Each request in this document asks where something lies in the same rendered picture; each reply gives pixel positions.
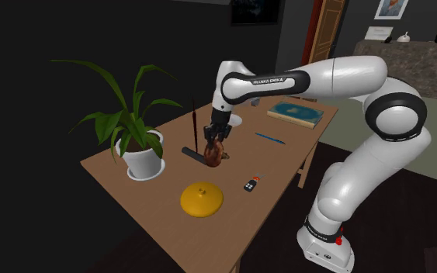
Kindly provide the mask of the grey-brown marbled counter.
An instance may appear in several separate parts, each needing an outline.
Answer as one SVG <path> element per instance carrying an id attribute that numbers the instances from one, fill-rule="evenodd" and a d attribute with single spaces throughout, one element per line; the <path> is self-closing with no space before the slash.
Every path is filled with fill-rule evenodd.
<path id="1" fill-rule="evenodd" d="M 392 40 L 368 40 L 366 34 L 349 42 L 352 55 L 375 55 L 385 60 L 388 75 L 406 81 L 422 96 L 437 99 L 437 43 L 420 41 L 411 36 L 408 42 L 398 42 L 398 34 L 392 32 Z"/>

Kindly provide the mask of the wooden table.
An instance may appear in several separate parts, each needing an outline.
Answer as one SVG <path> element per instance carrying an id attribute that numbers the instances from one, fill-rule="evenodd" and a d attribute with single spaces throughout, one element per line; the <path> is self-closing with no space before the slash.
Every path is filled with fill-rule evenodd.
<path id="1" fill-rule="evenodd" d="M 216 168 L 182 152 L 195 148 L 192 113 L 160 126 L 165 169 L 150 181 L 130 179 L 124 160 L 113 160 L 109 151 L 82 166 L 186 273 L 231 273 L 337 111 L 324 106 L 321 121 L 308 129 L 267 116 L 277 102 L 268 97 L 256 107 L 236 108 L 242 124 L 224 141 L 230 158 Z M 205 105 L 196 111 L 197 126 L 209 123 L 211 110 Z M 246 192 L 244 185 L 257 174 L 265 177 Z M 189 216 L 180 206 L 182 191 L 198 181 L 213 183 L 224 194 L 221 208 L 206 218 Z"/>

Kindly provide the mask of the dark wall picture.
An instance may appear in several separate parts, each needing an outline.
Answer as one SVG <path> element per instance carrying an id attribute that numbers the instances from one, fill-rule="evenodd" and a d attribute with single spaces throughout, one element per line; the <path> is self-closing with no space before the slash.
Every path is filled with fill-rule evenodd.
<path id="1" fill-rule="evenodd" d="M 231 0 L 232 25 L 269 25 L 279 21 L 282 0 Z"/>

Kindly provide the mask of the blue pen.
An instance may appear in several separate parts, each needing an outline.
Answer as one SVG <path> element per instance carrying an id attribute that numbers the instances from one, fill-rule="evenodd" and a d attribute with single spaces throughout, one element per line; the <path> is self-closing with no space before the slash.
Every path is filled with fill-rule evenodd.
<path id="1" fill-rule="evenodd" d="M 284 143 L 283 141 L 281 141 L 281 140 L 277 140 L 277 139 L 272 138 L 272 137 L 270 137 L 270 136 L 266 136 L 266 135 L 263 135 L 263 134 L 261 134 L 261 133 L 255 133 L 255 135 L 257 135 L 257 136 L 259 136 L 259 137 L 263 137 L 263 138 L 265 138 L 265 139 L 267 139 L 267 140 L 271 140 L 271 141 L 274 141 L 274 142 L 277 142 L 277 143 L 280 143 L 280 144 L 285 145 L 285 143 Z"/>

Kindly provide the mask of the blue book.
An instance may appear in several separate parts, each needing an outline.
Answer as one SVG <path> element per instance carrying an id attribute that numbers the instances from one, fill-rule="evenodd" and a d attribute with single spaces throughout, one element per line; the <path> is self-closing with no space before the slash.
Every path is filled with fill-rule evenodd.
<path id="1" fill-rule="evenodd" d="M 279 102 L 267 111 L 267 116 L 313 129 L 322 119 L 322 110 L 295 105 L 288 102 Z"/>

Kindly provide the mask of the black holder with dark stick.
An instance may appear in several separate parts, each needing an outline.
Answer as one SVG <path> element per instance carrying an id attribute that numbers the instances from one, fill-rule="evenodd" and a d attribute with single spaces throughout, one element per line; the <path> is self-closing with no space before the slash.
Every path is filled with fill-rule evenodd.
<path id="1" fill-rule="evenodd" d="M 193 136 L 194 136 L 194 149 L 190 149 L 188 147 L 183 147 L 182 152 L 191 157 L 192 159 L 200 162 L 201 164 L 205 164 L 205 160 L 202 154 L 198 153 L 198 139 L 197 139 L 197 121 L 196 121 L 196 107 L 194 98 L 192 98 L 192 122 L 193 122 Z"/>

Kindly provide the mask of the wooden door with red frame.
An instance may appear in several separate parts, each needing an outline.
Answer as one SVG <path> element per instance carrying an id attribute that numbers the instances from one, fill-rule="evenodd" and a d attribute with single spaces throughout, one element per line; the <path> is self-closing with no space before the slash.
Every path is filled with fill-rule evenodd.
<path id="1" fill-rule="evenodd" d="M 347 0 L 313 0 L 301 64 L 329 58 Z"/>

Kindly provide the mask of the green plant in white pot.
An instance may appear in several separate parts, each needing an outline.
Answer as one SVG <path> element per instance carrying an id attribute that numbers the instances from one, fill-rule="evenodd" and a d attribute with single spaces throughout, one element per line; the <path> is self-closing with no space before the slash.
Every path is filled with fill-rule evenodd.
<path id="1" fill-rule="evenodd" d="M 164 137 L 159 130 L 145 125 L 144 115 L 153 105 L 179 107 L 180 104 L 170 99 L 158 98 L 144 109 L 140 109 L 140 101 L 144 92 L 138 91 L 137 85 L 144 73 L 160 71 L 161 68 L 153 64 L 140 67 L 134 80 L 132 107 L 128 108 L 116 79 L 108 71 L 90 61 L 73 60 L 72 63 L 83 65 L 100 74 L 110 85 L 121 106 L 119 112 L 109 114 L 94 112 L 85 116 L 81 121 L 92 120 L 95 122 L 95 133 L 99 143 L 110 141 L 110 152 L 113 160 L 118 157 L 124 159 L 129 178 L 134 181 L 148 181 L 159 176 L 165 168 L 163 160 Z"/>

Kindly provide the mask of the white framed wall picture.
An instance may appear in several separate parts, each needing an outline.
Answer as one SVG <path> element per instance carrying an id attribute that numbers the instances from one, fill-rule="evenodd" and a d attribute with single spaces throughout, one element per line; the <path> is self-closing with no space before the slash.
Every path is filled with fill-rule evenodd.
<path id="1" fill-rule="evenodd" d="M 409 0 L 380 0 L 376 9 L 375 20 L 399 20 Z"/>

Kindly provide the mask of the black key fob remote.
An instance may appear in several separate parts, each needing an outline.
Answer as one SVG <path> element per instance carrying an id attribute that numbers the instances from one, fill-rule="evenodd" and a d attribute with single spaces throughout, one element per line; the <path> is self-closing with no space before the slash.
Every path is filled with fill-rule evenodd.
<path id="1" fill-rule="evenodd" d="M 252 192 L 253 189 L 255 188 L 255 186 L 258 184 L 258 182 L 264 178 L 265 175 L 259 175 L 257 174 L 256 176 L 254 176 L 251 180 L 249 180 L 245 185 L 244 185 L 244 190 L 246 192 Z"/>

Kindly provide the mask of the brown ribbed vase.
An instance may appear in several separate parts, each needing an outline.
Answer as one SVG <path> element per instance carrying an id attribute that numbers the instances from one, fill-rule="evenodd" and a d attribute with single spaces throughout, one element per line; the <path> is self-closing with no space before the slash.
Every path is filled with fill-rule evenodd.
<path id="1" fill-rule="evenodd" d="M 222 161 L 223 152 L 224 147 L 219 140 L 214 140 L 212 143 L 208 143 L 203 153 L 206 165 L 212 168 L 217 167 Z"/>

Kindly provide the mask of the yellow round lid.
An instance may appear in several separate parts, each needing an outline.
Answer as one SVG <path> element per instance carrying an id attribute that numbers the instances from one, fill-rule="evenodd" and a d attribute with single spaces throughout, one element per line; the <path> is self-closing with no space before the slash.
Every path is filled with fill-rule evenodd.
<path id="1" fill-rule="evenodd" d="M 181 194 L 180 205 L 190 216 L 203 218 L 216 213 L 224 202 L 218 186 L 206 181 L 189 185 Z"/>

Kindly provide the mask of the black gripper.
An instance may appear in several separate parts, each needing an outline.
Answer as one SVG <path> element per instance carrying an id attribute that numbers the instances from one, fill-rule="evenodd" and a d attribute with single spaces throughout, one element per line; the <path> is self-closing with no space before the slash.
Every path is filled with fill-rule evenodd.
<path id="1" fill-rule="evenodd" d="M 216 137 L 220 142 L 226 139 L 232 129 L 228 126 L 230 121 L 231 111 L 221 111 L 219 109 L 212 108 L 210 117 L 210 124 L 212 126 L 204 126 L 204 137 L 207 141 L 207 146 L 212 147 Z"/>

